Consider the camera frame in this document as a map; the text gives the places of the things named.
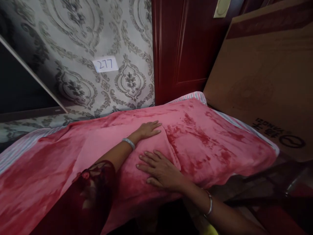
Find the light switch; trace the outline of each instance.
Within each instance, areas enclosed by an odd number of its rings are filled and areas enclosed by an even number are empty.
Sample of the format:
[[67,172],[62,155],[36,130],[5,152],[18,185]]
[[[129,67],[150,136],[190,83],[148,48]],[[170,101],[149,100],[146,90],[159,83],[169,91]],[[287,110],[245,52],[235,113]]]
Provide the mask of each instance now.
[[225,18],[230,3],[231,0],[218,0],[213,18]]

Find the cardboard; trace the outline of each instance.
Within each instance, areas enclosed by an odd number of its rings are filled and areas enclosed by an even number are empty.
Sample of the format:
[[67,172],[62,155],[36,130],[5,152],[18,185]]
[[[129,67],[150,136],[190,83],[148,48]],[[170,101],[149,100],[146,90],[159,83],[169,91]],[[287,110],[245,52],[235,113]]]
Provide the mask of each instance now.
[[204,89],[212,107],[297,161],[313,159],[313,1],[233,18]]

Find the bracelet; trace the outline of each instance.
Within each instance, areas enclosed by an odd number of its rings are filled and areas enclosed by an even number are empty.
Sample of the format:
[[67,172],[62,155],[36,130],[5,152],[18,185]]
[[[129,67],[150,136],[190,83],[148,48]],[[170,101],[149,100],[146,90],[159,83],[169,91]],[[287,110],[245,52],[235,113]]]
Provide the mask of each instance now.
[[133,150],[135,150],[136,146],[134,145],[134,143],[130,139],[123,138],[122,141],[129,143],[130,146],[133,148]]
[[204,191],[206,191],[207,192],[207,194],[209,195],[209,198],[210,198],[210,210],[209,210],[209,212],[208,213],[206,213],[206,214],[203,214],[204,215],[204,217],[205,218],[208,218],[207,216],[212,212],[212,196],[211,196],[211,194],[207,191],[207,190],[204,190]]

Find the paper label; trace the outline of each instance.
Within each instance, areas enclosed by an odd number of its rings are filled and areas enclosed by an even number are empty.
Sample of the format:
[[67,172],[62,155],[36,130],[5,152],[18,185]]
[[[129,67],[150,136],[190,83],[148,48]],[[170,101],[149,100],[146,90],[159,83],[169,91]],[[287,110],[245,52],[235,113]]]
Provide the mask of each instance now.
[[104,56],[93,60],[97,73],[118,70],[118,66],[114,56]]

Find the pink blanket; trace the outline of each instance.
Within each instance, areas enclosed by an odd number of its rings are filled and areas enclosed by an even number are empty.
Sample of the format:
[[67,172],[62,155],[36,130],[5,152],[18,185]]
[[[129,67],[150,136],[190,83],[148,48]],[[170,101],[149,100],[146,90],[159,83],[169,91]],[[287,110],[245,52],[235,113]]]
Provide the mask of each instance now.
[[137,129],[159,120],[161,134],[141,141],[119,172],[118,194],[103,233],[180,195],[145,184],[135,164],[144,150],[161,150],[201,187],[224,184],[232,174],[251,175],[270,166],[275,151],[200,101],[113,113],[75,122],[41,138],[0,175],[0,233],[29,234],[69,187],[77,172]]

